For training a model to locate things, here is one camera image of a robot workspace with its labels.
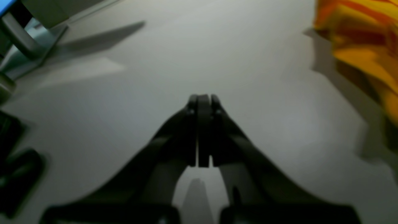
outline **orange striped cloth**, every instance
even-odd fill
[[[365,74],[398,127],[398,0],[318,0],[314,28],[335,58]]]

